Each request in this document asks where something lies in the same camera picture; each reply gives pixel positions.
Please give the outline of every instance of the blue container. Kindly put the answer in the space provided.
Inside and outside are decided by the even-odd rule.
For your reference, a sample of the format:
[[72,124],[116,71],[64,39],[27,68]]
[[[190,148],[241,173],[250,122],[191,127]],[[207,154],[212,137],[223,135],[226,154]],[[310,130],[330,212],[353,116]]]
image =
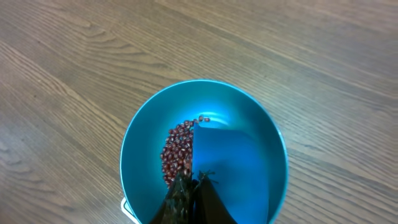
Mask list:
[[[259,177],[268,184],[264,213],[268,214],[266,222],[272,223],[282,207],[289,176],[282,135],[253,97],[235,86],[213,80],[171,85],[147,100],[133,117],[120,158],[121,184],[133,214],[143,224],[155,215],[167,193],[159,154],[168,130],[201,114],[211,119],[204,124],[207,128],[239,130],[256,142],[267,173]],[[233,217],[241,217],[236,212],[230,211]]]

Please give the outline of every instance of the blue bowl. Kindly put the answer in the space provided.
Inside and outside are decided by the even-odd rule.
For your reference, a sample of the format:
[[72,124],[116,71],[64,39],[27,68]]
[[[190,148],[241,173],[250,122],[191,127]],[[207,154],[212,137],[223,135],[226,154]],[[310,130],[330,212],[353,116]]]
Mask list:
[[124,135],[120,175],[124,196],[141,223],[149,223],[167,193],[159,154],[168,130],[186,119],[204,115],[209,128],[244,131],[257,142],[267,167],[267,223],[279,213],[288,179],[282,135],[268,112],[252,96],[227,83],[189,80],[176,83],[147,100]]

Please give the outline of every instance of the bowl rim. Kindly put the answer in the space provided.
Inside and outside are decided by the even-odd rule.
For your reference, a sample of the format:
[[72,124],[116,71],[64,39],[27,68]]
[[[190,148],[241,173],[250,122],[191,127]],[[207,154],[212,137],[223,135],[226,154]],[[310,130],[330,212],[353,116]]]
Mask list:
[[225,86],[234,88],[235,90],[240,91],[241,93],[243,93],[244,95],[246,95],[246,96],[248,96],[250,99],[252,99],[252,101],[254,101],[255,103],[257,103],[257,104],[260,106],[260,108],[262,108],[262,110],[265,112],[265,114],[270,118],[272,124],[274,125],[275,129],[276,129],[277,132],[278,132],[279,139],[280,139],[280,141],[281,141],[281,143],[282,143],[282,147],[283,147],[283,150],[284,150],[284,156],[285,156],[285,164],[286,164],[286,176],[285,176],[285,184],[284,184],[284,189],[283,189],[282,198],[281,198],[281,200],[280,200],[280,202],[279,202],[279,204],[278,204],[278,207],[277,207],[275,213],[273,214],[272,218],[269,220],[269,223],[274,223],[275,220],[276,220],[276,218],[278,217],[278,214],[279,214],[280,211],[282,210],[282,206],[283,206],[283,204],[284,204],[284,202],[285,202],[285,198],[286,198],[287,186],[288,186],[288,184],[289,184],[289,158],[288,158],[288,156],[287,156],[287,150],[286,150],[286,145],[285,145],[284,137],[283,137],[283,135],[282,135],[282,133],[281,133],[281,131],[280,131],[278,125],[276,124],[276,122],[274,121],[274,119],[272,118],[272,116],[269,114],[269,112],[268,112],[268,111],[265,109],[265,107],[263,107],[263,105],[262,105],[260,102],[258,102],[253,96],[251,96],[249,93],[246,93],[244,90],[242,90],[242,89],[240,89],[240,88],[238,88],[238,87],[236,87],[236,86],[234,86],[234,85],[232,85],[232,84],[229,84],[229,83],[226,83],[226,82],[222,82],[222,81],[218,81],[218,80],[209,80],[209,79],[184,80],[184,81],[180,81],[180,82],[174,83],[174,84],[172,84],[172,85],[169,85],[169,86],[167,86],[167,87],[165,87],[165,88],[159,90],[157,93],[153,94],[147,101],[145,101],[145,103],[143,103],[143,104],[141,105],[141,107],[137,110],[137,112],[136,112],[136,113],[134,114],[134,116],[132,117],[132,119],[131,119],[131,121],[130,121],[130,123],[129,123],[129,126],[127,127],[126,131],[124,132],[123,141],[122,141],[122,144],[121,144],[120,158],[119,158],[119,172],[120,172],[120,183],[121,183],[121,187],[122,187],[122,189],[123,189],[123,194],[124,194],[124,197],[126,198],[126,202],[127,202],[127,204],[129,205],[129,207],[130,207],[130,209],[131,209],[133,215],[136,217],[136,215],[134,214],[134,210],[132,209],[132,207],[131,207],[131,205],[130,205],[129,200],[128,200],[128,198],[126,197],[126,191],[125,191],[125,189],[124,189],[124,184],[123,184],[122,166],[121,166],[121,165],[122,165],[122,155],[123,155],[124,143],[125,143],[125,141],[126,141],[127,133],[128,133],[128,131],[130,130],[131,124],[132,124],[132,122],[134,121],[134,119],[136,118],[137,114],[140,112],[141,109],[143,109],[143,107],[144,107],[148,102],[150,102],[151,99],[153,99],[155,96],[157,96],[158,94],[162,93],[163,91],[165,91],[165,90],[167,90],[167,89],[169,89],[169,88],[172,88],[172,87],[177,86],[177,85],[182,85],[182,84],[185,84],[185,83],[190,83],[190,82],[211,82],[211,83],[222,84],[222,85],[225,85]]

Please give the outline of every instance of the wooden floor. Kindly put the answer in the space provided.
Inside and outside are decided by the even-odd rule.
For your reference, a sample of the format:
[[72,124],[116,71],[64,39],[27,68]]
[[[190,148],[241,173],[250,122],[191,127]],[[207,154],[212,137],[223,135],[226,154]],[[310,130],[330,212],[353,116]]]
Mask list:
[[277,223],[396,223],[397,37],[395,0],[1,0],[0,223],[131,223],[124,131],[192,78],[279,124]]

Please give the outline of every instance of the brown wooden surface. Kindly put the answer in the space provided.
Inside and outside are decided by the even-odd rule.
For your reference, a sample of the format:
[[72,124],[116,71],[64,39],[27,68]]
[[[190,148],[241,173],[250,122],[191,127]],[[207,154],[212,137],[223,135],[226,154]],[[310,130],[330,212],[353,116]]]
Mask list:
[[1,0],[0,223],[130,223],[126,126],[192,78],[279,124],[277,223],[396,223],[397,23],[395,0]]

